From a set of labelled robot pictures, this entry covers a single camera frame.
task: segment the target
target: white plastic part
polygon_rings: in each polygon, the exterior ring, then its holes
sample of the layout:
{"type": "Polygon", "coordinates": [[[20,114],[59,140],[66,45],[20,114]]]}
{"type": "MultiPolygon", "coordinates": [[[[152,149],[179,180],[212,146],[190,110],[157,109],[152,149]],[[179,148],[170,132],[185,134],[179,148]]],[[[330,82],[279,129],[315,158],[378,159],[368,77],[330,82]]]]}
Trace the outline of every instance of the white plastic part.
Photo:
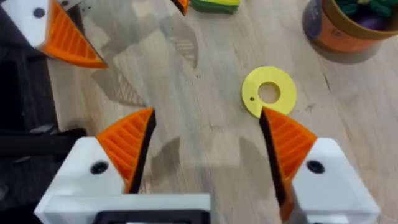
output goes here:
{"type": "Polygon", "coordinates": [[[45,42],[49,6],[50,0],[6,0],[1,3],[1,7],[33,47],[45,42]],[[35,17],[35,9],[43,9],[44,15],[35,17]]]}
{"type": "Polygon", "coordinates": [[[123,190],[124,181],[97,139],[83,137],[72,147],[34,213],[44,224],[54,223],[47,215],[53,197],[121,195],[123,190]],[[108,169],[94,175],[90,169],[98,161],[108,163],[108,169]]]}
{"type": "Polygon", "coordinates": [[[295,208],[288,223],[373,224],[380,209],[337,143],[318,138],[297,171],[295,208]],[[312,172],[317,161],[324,173],[312,172]]]}
{"type": "Polygon", "coordinates": [[[101,211],[203,210],[210,211],[208,194],[110,195],[52,197],[44,208],[44,224],[92,224],[101,211]]]}
{"type": "Polygon", "coordinates": [[[94,137],[77,140],[34,213],[43,224],[92,224],[98,212],[112,210],[210,211],[208,194],[123,194],[124,181],[94,137]],[[109,164],[93,175],[98,161],[109,164]]]}

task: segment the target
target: green object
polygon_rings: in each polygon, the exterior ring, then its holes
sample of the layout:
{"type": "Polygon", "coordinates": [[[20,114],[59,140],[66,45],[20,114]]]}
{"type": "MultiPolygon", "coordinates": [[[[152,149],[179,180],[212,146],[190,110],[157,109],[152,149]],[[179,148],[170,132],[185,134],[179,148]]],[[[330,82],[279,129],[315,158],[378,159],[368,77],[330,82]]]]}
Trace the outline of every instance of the green object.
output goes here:
{"type": "Polygon", "coordinates": [[[239,0],[190,0],[192,7],[200,12],[229,13],[238,10],[239,0]]]}
{"type": "Polygon", "coordinates": [[[336,0],[336,3],[347,16],[354,15],[358,10],[357,0],[336,0]]]}
{"type": "Polygon", "coordinates": [[[347,15],[347,16],[352,16],[356,13],[358,10],[358,7],[356,4],[347,4],[340,6],[340,9],[347,15]]]}
{"type": "Polygon", "coordinates": [[[379,1],[371,1],[369,7],[381,17],[390,18],[392,15],[391,7],[381,4],[379,1]]]}
{"type": "Polygon", "coordinates": [[[347,16],[353,16],[358,11],[358,6],[368,6],[370,10],[383,18],[392,16],[392,7],[398,0],[336,0],[337,5],[347,16]]]}

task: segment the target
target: orange container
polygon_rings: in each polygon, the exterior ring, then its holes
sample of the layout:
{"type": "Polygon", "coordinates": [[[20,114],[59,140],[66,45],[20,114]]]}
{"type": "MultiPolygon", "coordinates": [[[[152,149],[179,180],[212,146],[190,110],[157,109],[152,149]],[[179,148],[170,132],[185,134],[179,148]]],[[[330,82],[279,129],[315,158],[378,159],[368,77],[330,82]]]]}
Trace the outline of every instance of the orange container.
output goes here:
{"type": "Polygon", "coordinates": [[[365,28],[346,16],[335,0],[311,0],[303,15],[303,28],[310,39],[334,52],[360,52],[398,34],[398,7],[386,30],[365,28]]]}

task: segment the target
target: black rubber pad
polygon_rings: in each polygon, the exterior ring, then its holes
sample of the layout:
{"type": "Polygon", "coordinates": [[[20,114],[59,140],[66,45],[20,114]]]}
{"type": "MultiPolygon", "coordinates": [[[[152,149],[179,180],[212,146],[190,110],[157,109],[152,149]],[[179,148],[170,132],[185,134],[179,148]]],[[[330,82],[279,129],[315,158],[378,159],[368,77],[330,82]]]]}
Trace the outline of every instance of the black rubber pad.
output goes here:
{"type": "Polygon", "coordinates": [[[281,207],[286,200],[286,191],[284,189],[284,185],[282,183],[282,179],[280,176],[279,165],[276,159],[274,142],[272,140],[268,119],[264,114],[264,112],[261,113],[259,124],[261,126],[264,139],[266,140],[269,166],[271,167],[271,173],[272,173],[272,180],[274,182],[274,188],[279,203],[279,207],[281,207]]]}
{"type": "Polygon", "coordinates": [[[145,161],[147,160],[147,153],[149,147],[149,141],[152,137],[152,133],[156,127],[156,117],[155,110],[153,110],[150,118],[148,120],[147,128],[144,133],[144,140],[141,146],[141,152],[139,154],[136,173],[134,174],[134,178],[132,180],[129,193],[136,194],[139,191],[139,187],[141,186],[142,174],[144,172],[145,161]]]}

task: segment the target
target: yellow object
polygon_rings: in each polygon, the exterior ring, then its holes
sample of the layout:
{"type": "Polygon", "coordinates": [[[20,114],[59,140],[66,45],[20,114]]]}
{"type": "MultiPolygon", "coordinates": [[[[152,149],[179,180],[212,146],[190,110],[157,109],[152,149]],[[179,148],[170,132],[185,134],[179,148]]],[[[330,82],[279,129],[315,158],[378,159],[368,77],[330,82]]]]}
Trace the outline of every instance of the yellow object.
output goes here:
{"type": "Polygon", "coordinates": [[[240,0],[202,0],[203,2],[210,2],[220,4],[224,6],[236,6],[239,5],[240,0]]]}
{"type": "Polygon", "coordinates": [[[242,84],[243,103],[257,118],[260,118],[264,106],[287,115],[292,111],[296,99],[297,91],[292,78],[276,67],[258,67],[247,75],[242,84]],[[265,103],[261,100],[259,88],[265,83],[276,85],[279,88],[279,98],[275,103],[265,103]]]}

